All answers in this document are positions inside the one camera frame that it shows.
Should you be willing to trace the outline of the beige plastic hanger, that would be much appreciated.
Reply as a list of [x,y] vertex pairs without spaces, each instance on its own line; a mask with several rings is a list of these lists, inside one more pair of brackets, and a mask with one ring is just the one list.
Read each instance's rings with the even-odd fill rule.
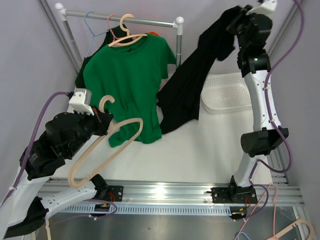
[[[120,26],[120,29],[124,32],[126,32],[126,35],[123,36],[123,37],[116,37],[114,34],[113,34],[113,37],[114,37],[114,41],[112,41],[111,43],[108,44],[109,47],[113,47],[113,46],[118,46],[118,47],[125,47],[125,46],[129,46],[129,45],[132,45],[136,42],[138,42],[140,39],[142,39],[143,37],[147,37],[148,34],[146,33],[140,33],[140,34],[131,34],[130,31],[124,27],[124,20],[126,18],[133,18],[134,16],[130,13],[127,13],[127,14],[124,14],[121,18],[120,18],[120,21],[119,21],[119,26]],[[125,40],[128,40],[128,39],[133,39],[132,41],[130,42],[125,42],[125,43],[122,43],[123,41]]]
[[[107,136],[112,136],[114,133],[118,132],[120,128],[133,124],[138,123],[139,128],[138,131],[126,142],[124,142],[121,146],[118,146],[116,148],[116,151],[112,151],[110,146],[104,146],[99,147],[98,151],[94,154],[97,157],[97,160],[94,160],[94,163],[100,163],[99,166],[97,166],[90,174],[87,175],[87,177],[83,178],[81,181],[77,182],[75,180],[75,176],[79,168],[82,166],[82,164],[85,162],[87,157],[90,156],[91,152],[94,151],[94,149],[100,144],[100,143],[106,143],[107,141],[105,138]],[[116,158],[129,144],[131,144],[142,132],[143,130],[143,119],[142,118],[130,118],[123,120],[121,122],[118,122],[116,124],[111,124],[111,126],[108,127],[108,130],[106,131],[106,135],[98,137],[90,146],[88,149],[84,151],[84,153],[80,156],[80,158],[75,162],[73,167],[70,169],[68,173],[68,184],[70,187],[79,189],[87,184],[88,181],[90,181],[95,175],[99,174],[100,171],[102,171],[114,158]]]

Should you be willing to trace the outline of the black t shirt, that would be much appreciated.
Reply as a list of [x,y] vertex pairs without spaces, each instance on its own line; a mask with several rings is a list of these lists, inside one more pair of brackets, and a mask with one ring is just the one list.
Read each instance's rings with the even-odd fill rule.
[[199,36],[197,48],[157,93],[157,106],[163,114],[162,134],[199,119],[200,96],[206,77],[216,60],[223,61],[234,51],[235,37],[227,29],[241,10],[240,6],[225,10]]

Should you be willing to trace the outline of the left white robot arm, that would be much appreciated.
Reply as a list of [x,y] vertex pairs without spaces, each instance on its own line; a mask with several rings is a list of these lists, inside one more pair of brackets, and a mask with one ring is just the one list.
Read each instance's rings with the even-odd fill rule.
[[82,187],[49,197],[39,197],[40,188],[55,171],[71,160],[93,136],[105,136],[113,116],[62,112],[45,124],[45,131],[32,141],[20,160],[21,178],[0,207],[0,238],[28,235],[61,210],[86,200],[107,200],[108,184],[98,173]]

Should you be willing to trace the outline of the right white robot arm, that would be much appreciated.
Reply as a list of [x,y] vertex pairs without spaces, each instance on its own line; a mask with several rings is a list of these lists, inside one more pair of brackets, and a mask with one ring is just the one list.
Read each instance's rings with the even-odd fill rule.
[[252,186],[258,162],[264,162],[289,135],[278,118],[271,88],[271,64],[264,49],[271,33],[272,20],[247,5],[231,22],[227,30],[237,37],[239,52],[237,65],[248,88],[253,113],[253,131],[240,138],[243,156],[227,191],[232,202],[240,202],[244,188]]

